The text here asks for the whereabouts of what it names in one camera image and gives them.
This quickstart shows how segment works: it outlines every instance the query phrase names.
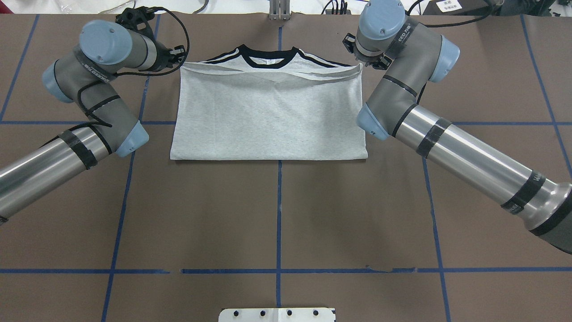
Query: black collar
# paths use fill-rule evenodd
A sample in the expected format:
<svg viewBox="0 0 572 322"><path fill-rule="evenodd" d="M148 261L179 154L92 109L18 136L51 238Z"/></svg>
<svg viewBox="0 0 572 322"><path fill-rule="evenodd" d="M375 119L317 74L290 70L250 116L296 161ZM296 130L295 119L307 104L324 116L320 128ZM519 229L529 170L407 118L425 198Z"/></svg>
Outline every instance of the black collar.
<svg viewBox="0 0 572 322"><path fill-rule="evenodd" d="M260 50L250 49L246 45L240 45L238 48L239 53L242 55L244 61L254 68L282 68L292 61L294 56L299 52L298 48L292 47L290 50L277 50L275 52L262 52ZM257 64L251 57L263 59L282 59L275 64Z"/></svg>

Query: black tape band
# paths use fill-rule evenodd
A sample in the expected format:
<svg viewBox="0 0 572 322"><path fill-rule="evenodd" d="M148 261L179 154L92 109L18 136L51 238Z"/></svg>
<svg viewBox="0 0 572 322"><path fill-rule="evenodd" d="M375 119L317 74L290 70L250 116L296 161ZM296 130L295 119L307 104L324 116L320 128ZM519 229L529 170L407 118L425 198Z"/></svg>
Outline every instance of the black tape band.
<svg viewBox="0 0 572 322"><path fill-rule="evenodd" d="M571 211L572 211L572 194L569 194L568 197L566 197L566 199L564 200L564 202L562 202L560 207L556 209L554 214L550 216L550 218L548 218L540 226L530 230L530 232L536 236L542 236L548 233L550 230L558 226L558 224L561 223Z"/></svg>
<svg viewBox="0 0 572 322"><path fill-rule="evenodd" d="M74 47L73 53L74 53L74 56L76 57L77 61L80 62L80 65L82 65L83 68L85 68L88 72L90 72L91 74L96 76L98 79L100 79L105 84L107 84L107 83L111 82L112 80L114 80L115 78L117 78L113 74L111 74L111 73L103 70L99 66L97 66L97 64L94 61L89 59L84 54L84 52L81 51L81 48L79 45Z"/></svg>
<svg viewBox="0 0 572 322"><path fill-rule="evenodd" d="M435 124L429 129L429 132L425 135L425 138L421 140L419 146L417 146L417 154L427 159L429 152L435 146L437 141L441 138L441 135L445 133L445 130L451 125L451 122L447 121L444 118L440 118L435 122Z"/></svg>
<svg viewBox="0 0 572 322"><path fill-rule="evenodd" d="M109 102L111 102L111 101L114 101L114 100L117 100L117 99L120 99L120 98L121 98L121 97L120 97L119 95L113 95L113 96L111 96L111 97L108 97L108 98L105 99L105 100L102 100L101 102L99 102L99 103L97 103L96 105L94 105L92 108L90 108L90 109L88 109L87 111L85 111L85 116L90 116L90 114L92 114L93 112L97 111L98 108L102 107L103 105L105 105L105 104L107 104L107 103L109 103Z"/></svg>
<svg viewBox="0 0 572 322"><path fill-rule="evenodd" d="M545 176L533 170L517 193L509 201L501 205L502 209L513 215L520 213L525 208L525 205L540 191L545 181Z"/></svg>
<svg viewBox="0 0 572 322"><path fill-rule="evenodd" d="M408 86L407 84L405 84L404 82L402 82L402 81L400 81L400 80L398 80L398 79L396 79L396 78L393 78L393 77L391 77L391 76L389 76L389 75L387 75L387 74L383 75L383 78L386 79L386 80L388 80L388 81L390 81L390 82L392 82L392 83L395 83L395 84L401 86L401 87L402 87L403 89L405 89L407 92L411 93L414 97L417 97L417 92L415 92L411 87L409 87L409 86Z"/></svg>
<svg viewBox="0 0 572 322"><path fill-rule="evenodd" d="M97 137L101 140L101 143L103 143L105 145L105 149L108 151L108 154L111 155L113 153L113 151L111 150L111 146L109 146L109 143L104 138L104 136L101 134L101 132L98 129L96 129L96 127L93 125L90 125L88 127L90 129L92 129L92 131L97 135Z"/></svg>
<svg viewBox="0 0 572 322"><path fill-rule="evenodd" d="M401 123L403 123L403 120L405 120L405 118L407 117L407 115L409 115L409 113L411 113L411 111L412 111L415 107L417 107L417 106L418 106L418 105L414 103L412 106L410 106L410 107L407 109L407 111L405 111L405 113L404 113L403 115L401 115L401 118L399 119L399 121L397 122L397 124L395 124L394 131L393 131L393 133L391 134L391 136L395 137L395 135L397 135L397 130L399 130L399 127L401 126Z"/></svg>
<svg viewBox="0 0 572 322"><path fill-rule="evenodd" d="M409 39L418 24L419 22L411 18L407 18L399 32L395 34L393 41L387 48L384 55L391 60L396 59L399 53L401 53L401 51L405 48L405 42Z"/></svg>
<svg viewBox="0 0 572 322"><path fill-rule="evenodd" d="M67 143L67 146L69 146L72 151L76 153L81 162L84 163L84 166L87 170L97 165L97 159L91 150L88 150L84 143L81 142L81 140L74 133L66 130L58 136L65 143Z"/></svg>

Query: blue tape line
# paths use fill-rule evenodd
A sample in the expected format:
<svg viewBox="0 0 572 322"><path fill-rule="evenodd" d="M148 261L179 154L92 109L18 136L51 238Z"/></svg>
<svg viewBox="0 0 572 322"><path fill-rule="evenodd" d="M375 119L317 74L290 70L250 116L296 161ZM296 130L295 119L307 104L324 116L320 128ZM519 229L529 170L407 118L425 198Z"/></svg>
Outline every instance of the blue tape line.
<svg viewBox="0 0 572 322"><path fill-rule="evenodd" d="M274 268L246 269L181 269L182 274L275 274Z"/></svg>
<svg viewBox="0 0 572 322"><path fill-rule="evenodd" d="M441 247L439 244L439 232L437 231L437 220L435 218L435 207L433 205L433 193L431 193L431 182L429 181L429 171L427 169L427 161L422 158L423 172L425 173L425 186L429 194L429 203L431 205L431 219L433 220L433 237L435 239L435 250L437 252L437 263L439 265L439 277L441 279L441 291L443 293L443 304L445 306L445 316L447 322L451 322L451 311L449 310L449 298L447 296L447 285L445 284L445 274L443 273L443 259L441 256Z"/></svg>
<svg viewBox="0 0 572 322"><path fill-rule="evenodd" d="M278 50L282 50L282 27L278 27Z"/></svg>
<svg viewBox="0 0 572 322"><path fill-rule="evenodd" d="M139 121L143 118L143 111L145 110L145 102L147 101L147 90L149 89L149 80L151 76L147 76L145 86L143 87L143 96L141 97L141 106L139 107Z"/></svg>
<svg viewBox="0 0 572 322"><path fill-rule="evenodd" d="M109 274L109 269L3 268L0 274Z"/></svg>
<svg viewBox="0 0 572 322"><path fill-rule="evenodd" d="M281 276L280 269L282 268L282 160L278 160L278 197L276 211L276 307L281 306Z"/></svg>
<svg viewBox="0 0 572 322"><path fill-rule="evenodd" d="M18 62L18 66L16 67L16 71L14 72L14 77L12 77L12 83L10 83L10 88L8 89L8 94L6 94L6 99L4 100L4 105L2 106L2 110L0 111L0 121L4 117L4 113L6 113L6 108L8 107L8 102L10 101L10 96L12 95L12 90L14 90L14 85L16 84L16 79L18 78L18 74L20 73L20 68L22 67L22 63L24 62L24 57L26 57L26 52L28 51L28 47L30 46L30 41L32 40L32 36L34 35L34 31L36 26L38 25L39 14L36 15L34 19L34 23L32 24L32 29L30 30L30 34L28 35L28 40L26 41L26 45L24 46L24 50L22 51L22 55L20 56L20 61Z"/></svg>
<svg viewBox="0 0 572 322"><path fill-rule="evenodd" d="M537 75L538 83L540 84L540 89L542 90L542 96L544 96L544 101L546 102L546 107L548 108L548 113L550 114L550 119L552 120L552 124L554 126L554 131L556 132L556 137L558 138L558 144L560 144L560 149L562 150L562 155L564 156L564 160L566 161L566 166L568 167L568 174L572 178L572 166L570 165L570 160L568 159L568 153L566 153L566 148L564 147L564 142L562 141L562 137L560 135L560 130L558 129L558 125L556 124L556 118L554 117L554 112L552 111L552 106L550 105L550 100L548 100L548 95L546 94L546 88L544 87L544 82L542 81L542 77L540 76L540 71L538 70L538 65L536 63L536 59L534 58L533 49L532 49L532 46L530 45L529 33L526 30L526 23L525 23L524 15L521 15L521 23L522 23L522 30L525 33L526 46L529 49L530 59L533 62L534 72Z"/></svg>
<svg viewBox="0 0 572 322"><path fill-rule="evenodd" d="M476 268L420 268L419 273L495 273L495 272L572 272L572 267L476 267Z"/></svg>
<svg viewBox="0 0 572 322"><path fill-rule="evenodd" d="M131 176L133 173L133 161L135 160L134 151L131 153L131 160L129 162L129 171L127 173L127 183L125 184L125 192L123 194L123 203L121 205L121 215L119 216L119 225L117 226L117 235L115 238L115 246L113 247L113 258L111 261L111 271L109 272L108 288L105 292L104 310L101 314L101 321L105 322L107 318L107 310L109 307L109 300L111 298L111 289L113 288L113 276L115 274L115 267L117 263L117 254L119 253L119 244L121 242L121 233L123 232L123 221L125 219L125 210L127 209L127 196L129 194L129 187L131 186Z"/></svg>
<svg viewBox="0 0 572 322"><path fill-rule="evenodd" d="M116 269L114 274L171 274L163 269Z"/></svg>
<svg viewBox="0 0 572 322"><path fill-rule="evenodd" d="M160 15L156 15L156 17L157 17L157 22L155 25L155 37L157 37L157 35L159 34L159 22L161 21ZM145 80L145 87L143 88L143 94L141 96L141 106L139 108L139 120L141 120L141 118L143 117L143 112L145 110L145 100L147 97L147 90L149 88L149 79L150 78L151 78L150 76L147 76L147 79ZM135 160L135 153L136 152L137 151L134 151L131 153L131 160L129 162L129 171L127 173L127 182L125 183L125 192L123 194L123 203L121 205L121 215L119 217L119 225L117 226L117 236L115 239L115 246L113 248L113 258L111 261L111 272L109 273L108 288L107 288L107 291L105 292L104 308L103 308L103 312L101 313L101 322L105 322L105 320L107 319L109 300L111 299L111 291L113 289L113 277L115 275L115 267L117 264L117 254L119 253L119 245L121 243L121 234L123 232L123 222L125 219L125 211L127 209L127 196L129 194L129 187L131 186L131 177L133 174L133 161Z"/></svg>
<svg viewBox="0 0 572 322"><path fill-rule="evenodd" d="M371 268L181 269L182 274L404 274L415 272L415 268L395 268L389 272Z"/></svg>
<svg viewBox="0 0 572 322"><path fill-rule="evenodd" d="M404 274L415 273L415 268L395 268L389 272L371 268L286 268L281 271L284 274Z"/></svg>

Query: wire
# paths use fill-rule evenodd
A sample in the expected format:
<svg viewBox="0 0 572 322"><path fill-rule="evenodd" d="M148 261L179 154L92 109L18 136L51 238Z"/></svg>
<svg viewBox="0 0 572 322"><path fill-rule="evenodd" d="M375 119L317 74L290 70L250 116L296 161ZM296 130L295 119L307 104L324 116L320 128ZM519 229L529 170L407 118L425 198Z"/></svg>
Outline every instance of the wire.
<svg viewBox="0 0 572 322"><path fill-rule="evenodd" d="M156 11L160 11L160 10L165 11L166 13L170 14L170 15L179 23L179 25L181 25L182 30L185 32L185 38L186 38L186 51L185 51L185 56L183 57L183 60L182 60L182 61L183 61L183 62L186 61L186 58L187 58L187 56L189 56L189 51L190 51L190 39L189 39L189 33L186 31L186 28L185 28L185 25L183 24L183 22L182 22L179 18L177 18L177 16L176 16L174 13L172 13L170 10L168 10L168 9L165 9L165 8L163 8L163 7L153 7L153 8L151 8L151 9L154 9L154 10L156 10ZM179 69L181 68L181 66L182 66L182 63L179 64L177 67L175 67L175 68L169 70L168 72L164 72L164 73L136 73L136 72L124 72L124 73L117 73L117 74L115 74L115 76L116 76L116 77L120 77L120 76L123 76L123 75L149 76L149 77L152 77L152 76L164 76L164 75L168 75L168 74L171 74L171 73L176 72L177 70L179 70Z"/></svg>
<svg viewBox="0 0 572 322"><path fill-rule="evenodd" d="M205 0L205 3L202 4L202 7L198 8L198 10L193 12L193 14L196 14L196 13L199 13L199 12L205 10L206 6L208 6L208 5L209 5L209 0Z"/></svg>
<svg viewBox="0 0 572 322"><path fill-rule="evenodd" d="M103 121L103 120L100 119L98 116L96 116L93 112L88 111L88 108L85 107L84 102L81 100L81 94L82 94L86 89L88 89L88 88L90 88L90 87L93 87L93 86L95 86L95 85L97 85L97 84L100 84L100 83L102 83L102 82L101 82L100 80L97 80L97 81L95 81L95 82L93 82L93 83L89 83L88 85L85 85L84 87L80 88L80 89L77 91L77 104L80 106L80 108L81 108L81 110L84 112L85 116L87 116L87 117L90 117L90 116L91 116L92 119L94 119L95 121L97 121L97 122L95 123L95 125L101 125L101 126L104 126L104 127L113 127L113 125L111 125L111 124L109 124L109 123Z"/></svg>
<svg viewBox="0 0 572 322"><path fill-rule="evenodd" d="M427 83L423 85L423 88L421 88L421 91L419 92L419 96L417 96L417 105L419 105L419 103L421 102L421 95L423 95L423 92L425 91L425 86L427 86Z"/></svg>
<svg viewBox="0 0 572 322"><path fill-rule="evenodd" d="M413 5L411 5L411 7L409 8L409 10L407 10L406 15L411 15L411 12L413 11L413 8L420 4L422 1L425 0L417 0L413 3ZM428 28L440 28L440 27L455 27L455 26L462 26L462 25L466 25L468 23L473 23L473 22L477 22L477 21L481 21L483 19L485 19L486 17L490 16L492 14L492 12L495 10L494 6L492 5L490 0L483 0L487 3L488 5L488 12L484 15L481 15L478 18L475 19L471 19L471 20L467 20L467 21L463 21L463 22L456 22L456 23L444 23L441 25L425 25L425 27Z"/></svg>
<svg viewBox="0 0 572 322"><path fill-rule="evenodd" d="M322 12L320 14L324 14L325 13L325 9L329 6L329 4L332 4L332 11L333 11L333 0L329 0L328 3L325 4L324 9L322 10Z"/></svg>

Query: cloth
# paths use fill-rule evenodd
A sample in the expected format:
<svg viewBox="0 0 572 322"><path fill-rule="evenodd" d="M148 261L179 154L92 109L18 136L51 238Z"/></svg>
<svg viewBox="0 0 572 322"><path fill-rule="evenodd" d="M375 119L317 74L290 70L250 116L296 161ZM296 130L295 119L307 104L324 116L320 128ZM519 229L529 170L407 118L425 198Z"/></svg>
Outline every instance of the cloth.
<svg viewBox="0 0 572 322"><path fill-rule="evenodd" d="M362 65L302 50L241 45L186 62L170 157L173 160L348 160L367 157Z"/></svg>

